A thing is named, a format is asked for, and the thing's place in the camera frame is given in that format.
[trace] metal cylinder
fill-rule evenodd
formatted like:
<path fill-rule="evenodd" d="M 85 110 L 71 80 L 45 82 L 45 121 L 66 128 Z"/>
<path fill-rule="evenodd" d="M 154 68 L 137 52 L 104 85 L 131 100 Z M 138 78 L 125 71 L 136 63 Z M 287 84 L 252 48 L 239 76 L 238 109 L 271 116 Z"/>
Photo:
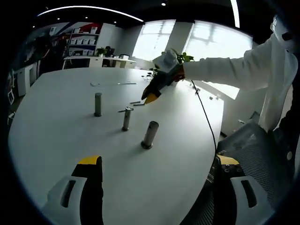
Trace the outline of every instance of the metal cylinder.
<path fill-rule="evenodd" d="M 96 93 L 95 94 L 95 113 L 94 113 L 94 115 L 97 116 L 97 117 L 102 116 L 101 96 L 102 96 L 102 93 Z"/>
<path fill-rule="evenodd" d="M 124 115 L 124 122 L 123 122 L 123 127 L 122 130 L 123 131 L 128 131 L 129 128 L 129 120 L 130 120 L 130 114 L 131 114 L 132 109 L 129 107 L 126 107 L 125 109 L 125 115 Z"/>
<path fill-rule="evenodd" d="M 153 140 L 155 137 L 155 134 L 158 130 L 159 124 L 155 121 L 151 121 L 149 123 L 146 135 L 144 137 L 144 140 L 141 142 L 141 146 L 144 149 L 150 149 L 153 146 Z"/>

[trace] white table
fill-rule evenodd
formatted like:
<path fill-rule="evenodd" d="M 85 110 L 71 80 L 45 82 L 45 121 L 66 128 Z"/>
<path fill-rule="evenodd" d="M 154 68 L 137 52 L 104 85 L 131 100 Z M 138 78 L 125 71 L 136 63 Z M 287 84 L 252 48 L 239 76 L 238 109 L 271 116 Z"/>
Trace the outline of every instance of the white table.
<path fill-rule="evenodd" d="M 103 60 L 113 60 L 116 61 L 116 68 L 134 68 L 136 62 L 133 60 L 128 59 L 119 59 L 114 57 L 97 57 L 97 56 L 88 56 L 88 55 L 74 55 L 68 56 L 64 58 L 64 64 L 62 69 L 65 68 L 65 64 L 67 60 L 74 60 L 74 59 L 89 59 L 89 67 L 102 67 Z"/>
<path fill-rule="evenodd" d="M 140 99 L 149 83 L 141 77 L 146 74 L 77 68 L 43 74 L 33 84 L 16 112 L 9 147 L 38 207 L 82 158 L 101 155 L 104 224 L 179 224 L 187 215 L 214 158 L 212 135 L 187 82 L 167 87 L 151 104 L 134 106 L 129 131 L 122 132 L 124 113 L 117 111 Z M 128 81 L 137 84 L 116 84 Z M 93 116 L 96 92 L 102 92 L 102 117 Z M 204 90 L 200 96 L 218 142 L 223 101 Z M 140 143 L 152 120 L 159 129 L 153 147 L 145 150 Z"/>

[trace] window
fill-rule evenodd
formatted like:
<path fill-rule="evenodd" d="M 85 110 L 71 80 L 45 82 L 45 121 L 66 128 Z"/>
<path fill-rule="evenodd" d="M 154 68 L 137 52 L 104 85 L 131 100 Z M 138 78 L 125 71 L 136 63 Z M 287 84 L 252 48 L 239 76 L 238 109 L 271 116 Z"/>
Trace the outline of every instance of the window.
<path fill-rule="evenodd" d="M 205 58 L 240 58 L 252 48 L 252 37 L 229 27 L 211 22 L 196 21 L 187 39 L 184 52 L 195 61 Z M 235 99 L 239 89 L 225 84 L 207 82 Z"/>
<path fill-rule="evenodd" d="M 147 22 L 141 29 L 132 56 L 153 60 L 161 55 L 169 41 L 175 20 Z"/>

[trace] ceiling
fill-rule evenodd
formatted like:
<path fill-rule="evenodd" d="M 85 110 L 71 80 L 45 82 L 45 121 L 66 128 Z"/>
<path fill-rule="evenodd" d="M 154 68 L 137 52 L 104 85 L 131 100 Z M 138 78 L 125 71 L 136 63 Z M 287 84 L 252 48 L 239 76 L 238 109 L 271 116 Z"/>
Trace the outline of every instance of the ceiling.
<path fill-rule="evenodd" d="M 33 15 L 38 15 L 48 9 L 62 6 L 88 5 L 118 10 L 147 21 L 176 19 L 182 22 L 204 20 L 220 23 L 230 27 L 234 26 L 233 9 L 230 0 L 168 0 L 165 7 L 162 0 L 126 0 L 126 1 L 95 1 L 85 0 L 52 0 L 40 3 L 33 9 Z M 240 30 L 254 37 L 257 43 L 264 42 L 271 34 L 269 29 L 274 13 L 263 0 L 237 0 L 240 14 Z M 48 24 L 70 21 L 104 22 L 128 28 L 142 24 L 141 22 L 124 15 L 103 11 L 99 9 L 64 9 L 57 10 L 39 17 L 33 17 L 35 27 Z"/>

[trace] sleeve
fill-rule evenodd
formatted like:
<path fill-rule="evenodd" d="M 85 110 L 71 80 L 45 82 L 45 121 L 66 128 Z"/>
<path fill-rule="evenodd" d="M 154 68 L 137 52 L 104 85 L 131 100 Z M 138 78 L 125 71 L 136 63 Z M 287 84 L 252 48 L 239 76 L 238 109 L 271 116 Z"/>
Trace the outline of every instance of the sleeve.
<path fill-rule="evenodd" d="M 231 85 L 245 90 L 268 86 L 271 73 L 272 36 L 246 51 L 243 58 L 206 58 L 183 64 L 185 78 Z"/>

